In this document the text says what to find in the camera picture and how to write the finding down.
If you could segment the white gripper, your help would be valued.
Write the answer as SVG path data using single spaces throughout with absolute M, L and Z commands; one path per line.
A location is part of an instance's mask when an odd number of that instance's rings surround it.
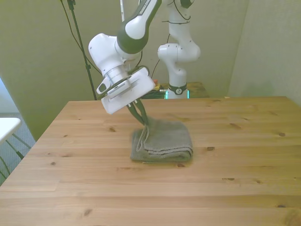
M 149 70 L 141 67 L 133 73 L 128 80 L 122 82 L 102 98 L 102 104 L 107 113 L 113 114 L 127 105 L 130 113 L 142 124 L 148 124 L 148 116 L 142 101 L 139 99 L 155 87 L 149 76 Z M 135 105 L 131 102 L 137 100 L 137 112 Z

